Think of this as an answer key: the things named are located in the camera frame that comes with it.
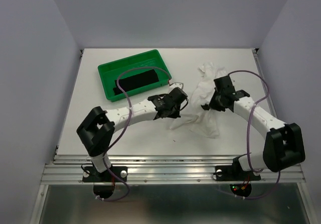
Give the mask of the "white t shirt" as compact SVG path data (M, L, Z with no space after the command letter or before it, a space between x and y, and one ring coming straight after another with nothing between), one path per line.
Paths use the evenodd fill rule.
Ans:
M181 112L181 117L169 123L170 130L180 127L187 127L191 132L206 137L219 137L215 112L204 110L203 105L208 104L214 95L214 79L227 75L227 70L213 62L207 62L198 68L201 80L196 85L196 89L189 93L189 103Z

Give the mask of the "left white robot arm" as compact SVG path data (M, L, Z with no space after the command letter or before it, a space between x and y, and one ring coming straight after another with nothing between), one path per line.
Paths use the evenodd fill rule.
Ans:
M175 87L169 93L149 96L128 107L103 110L93 108L77 128L76 133L91 157L94 174L99 180L111 177L112 164L107 155L130 125L144 121L180 117L181 104L188 101L188 95Z

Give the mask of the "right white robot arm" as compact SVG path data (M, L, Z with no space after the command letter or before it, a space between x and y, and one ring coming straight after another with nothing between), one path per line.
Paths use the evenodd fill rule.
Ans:
M244 90L236 90L230 76L214 79L215 90L204 110L231 112L248 122L247 130L253 127L264 138L264 148L260 153L247 152L233 159L230 166L221 167L221 177L228 180L243 179L268 169L279 172L305 161L305 150L301 128L298 124L287 124L259 107Z

